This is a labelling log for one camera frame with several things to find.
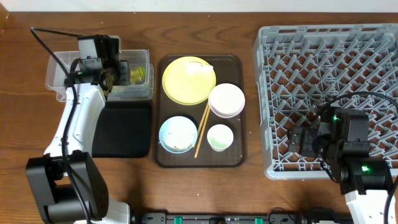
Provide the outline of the light blue bowl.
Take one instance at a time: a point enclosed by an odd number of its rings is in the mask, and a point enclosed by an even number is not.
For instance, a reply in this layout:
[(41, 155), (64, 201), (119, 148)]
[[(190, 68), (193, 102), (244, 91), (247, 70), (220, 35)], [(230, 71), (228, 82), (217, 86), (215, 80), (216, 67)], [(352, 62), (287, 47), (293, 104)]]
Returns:
[(181, 154), (196, 143), (198, 130), (195, 123), (184, 116), (173, 116), (162, 123), (159, 129), (160, 145), (168, 152)]

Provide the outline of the green snack wrapper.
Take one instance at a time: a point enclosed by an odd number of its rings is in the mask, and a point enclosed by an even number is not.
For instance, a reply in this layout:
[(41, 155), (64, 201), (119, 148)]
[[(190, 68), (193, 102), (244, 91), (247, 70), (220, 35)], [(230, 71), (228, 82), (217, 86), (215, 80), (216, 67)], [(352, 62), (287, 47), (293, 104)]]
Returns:
[(146, 70), (144, 67), (136, 67), (130, 70), (129, 82), (131, 85), (141, 85), (146, 81)]

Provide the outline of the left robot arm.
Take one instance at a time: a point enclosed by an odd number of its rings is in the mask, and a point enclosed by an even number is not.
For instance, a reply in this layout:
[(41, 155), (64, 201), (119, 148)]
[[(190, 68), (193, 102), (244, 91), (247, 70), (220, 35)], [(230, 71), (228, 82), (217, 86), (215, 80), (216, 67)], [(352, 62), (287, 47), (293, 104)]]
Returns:
[(131, 208), (112, 199), (92, 158), (98, 118), (127, 63), (115, 35), (79, 35), (79, 58), (70, 68), (51, 53), (65, 74), (65, 108), (43, 156), (25, 171), (44, 223), (131, 223)]

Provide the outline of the white tissue wad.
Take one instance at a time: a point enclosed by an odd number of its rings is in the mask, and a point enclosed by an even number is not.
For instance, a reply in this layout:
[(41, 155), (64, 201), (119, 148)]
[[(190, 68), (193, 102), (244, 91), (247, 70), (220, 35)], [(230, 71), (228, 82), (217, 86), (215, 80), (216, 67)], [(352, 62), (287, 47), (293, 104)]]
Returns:
[(202, 64), (201, 62), (188, 62), (185, 66), (185, 71), (189, 75), (194, 75), (201, 72), (213, 71), (213, 66), (208, 64)]

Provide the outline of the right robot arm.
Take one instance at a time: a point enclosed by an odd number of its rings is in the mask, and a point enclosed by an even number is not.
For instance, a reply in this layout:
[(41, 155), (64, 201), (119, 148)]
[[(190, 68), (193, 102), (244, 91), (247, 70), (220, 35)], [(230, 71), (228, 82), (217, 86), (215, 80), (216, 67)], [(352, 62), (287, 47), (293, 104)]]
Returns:
[(294, 126), (288, 149), (320, 159), (320, 167), (340, 186), (354, 223), (395, 223), (392, 178), (385, 159), (370, 156), (369, 118), (360, 110), (331, 107), (317, 128)]

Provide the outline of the white green cup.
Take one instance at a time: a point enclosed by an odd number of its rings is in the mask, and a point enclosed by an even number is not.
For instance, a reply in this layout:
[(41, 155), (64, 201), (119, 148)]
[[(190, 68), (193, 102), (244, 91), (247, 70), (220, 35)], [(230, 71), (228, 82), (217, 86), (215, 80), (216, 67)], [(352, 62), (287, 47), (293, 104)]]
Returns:
[(210, 147), (216, 152), (224, 151), (232, 145), (234, 140), (232, 130), (224, 124), (212, 126), (206, 137)]

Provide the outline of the pink white bowl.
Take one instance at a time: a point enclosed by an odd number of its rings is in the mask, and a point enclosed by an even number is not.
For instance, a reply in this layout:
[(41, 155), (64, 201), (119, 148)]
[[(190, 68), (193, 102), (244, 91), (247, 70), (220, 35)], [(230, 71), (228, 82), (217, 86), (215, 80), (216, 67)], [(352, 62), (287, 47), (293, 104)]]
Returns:
[(244, 109), (245, 96), (236, 85), (222, 83), (214, 87), (209, 94), (208, 103), (212, 112), (220, 118), (232, 118)]

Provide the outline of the yellow plate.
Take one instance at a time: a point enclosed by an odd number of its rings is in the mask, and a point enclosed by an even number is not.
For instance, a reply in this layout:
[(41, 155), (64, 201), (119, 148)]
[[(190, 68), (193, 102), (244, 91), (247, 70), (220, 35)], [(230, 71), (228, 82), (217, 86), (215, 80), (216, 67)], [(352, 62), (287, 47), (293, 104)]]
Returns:
[(189, 75), (185, 71), (188, 62), (201, 62), (210, 65), (206, 60), (194, 56), (184, 56), (173, 60), (162, 75), (162, 88), (166, 95), (181, 105), (196, 105), (208, 99), (216, 85), (216, 74), (201, 72)]

